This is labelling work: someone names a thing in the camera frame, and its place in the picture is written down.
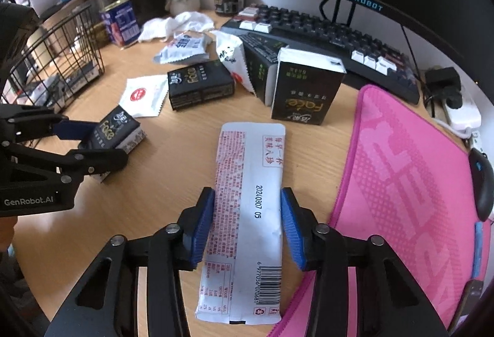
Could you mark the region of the person left hand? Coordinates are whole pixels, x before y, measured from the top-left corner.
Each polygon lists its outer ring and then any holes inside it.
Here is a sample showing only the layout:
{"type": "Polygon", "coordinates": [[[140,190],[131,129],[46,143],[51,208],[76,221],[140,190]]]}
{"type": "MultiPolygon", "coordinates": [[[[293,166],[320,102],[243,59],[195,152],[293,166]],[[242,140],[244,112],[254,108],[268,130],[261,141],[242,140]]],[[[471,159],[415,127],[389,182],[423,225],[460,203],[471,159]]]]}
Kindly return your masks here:
{"type": "Polygon", "coordinates": [[[0,218],[0,251],[6,252],[13,241],[17,217],[0,218]]]}

